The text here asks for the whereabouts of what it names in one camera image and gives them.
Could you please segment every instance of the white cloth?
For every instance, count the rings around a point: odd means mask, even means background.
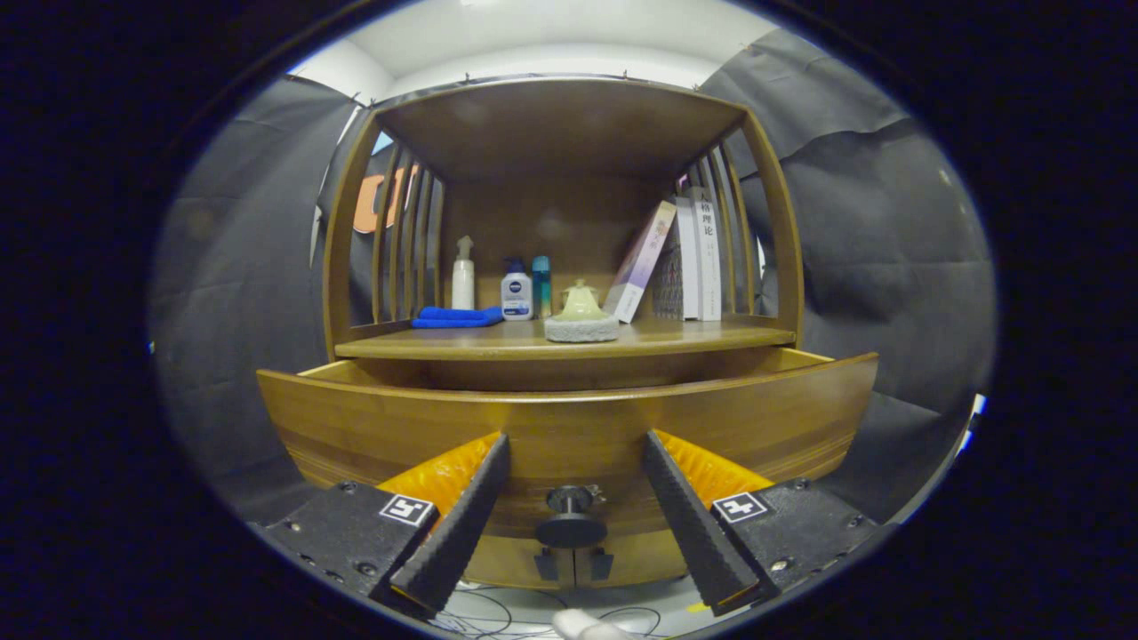
[[[636,640],[610,622],[601,622],[580,609],[553,614],[553,630],[564,640]]]

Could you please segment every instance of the blue cloth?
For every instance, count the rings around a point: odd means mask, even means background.
[[[464,309],[442,309],[424,306],[419,318],[411,321],[414,329],[450,329],[454,327],[489,327],[503,320],[502,307],[492,306],[481,311]]]

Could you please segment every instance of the blue bottle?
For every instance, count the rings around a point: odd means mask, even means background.
[[[550,286],[550,259],[534,259],[534,311],[538,318],[553,315],[553,289]]]

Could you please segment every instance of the gray fabric backdrop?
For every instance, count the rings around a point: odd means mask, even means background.
[[[148,325],[170,425],[203,475],[254,509],[304,486],[254,371],[327,362],[308,246],[320,180],[352,108],[325,87],[271,85],[203,154],[156,249]]]
[[[950,451],[991,372],[995,271],[973,203],[920,123],[784,30],[700,90],[749,106],[781,159],[802,243],[802,348],[881,355],[857,438],[824,484],[887,519]],[[727,147],[768,260],[758,307],[774,314],[778,264],[762,183],[742,136]]]

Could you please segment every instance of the shelf board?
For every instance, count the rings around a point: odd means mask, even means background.
[[[600,173],[674,179],[745,110],[627,80],[473,85],[396,105],[380,125],[445,181]]]
[[[478,328],[406,329],[338,344],[336,355],[398,360],[577,360],[723,351],[794,342],[793,331],[760,326],[766,321],[750,315],[724,317],[720,322],[646,317],[632,325],[620,325],[613,342],[580,344],[546,340],[541,320],[498,322]]]

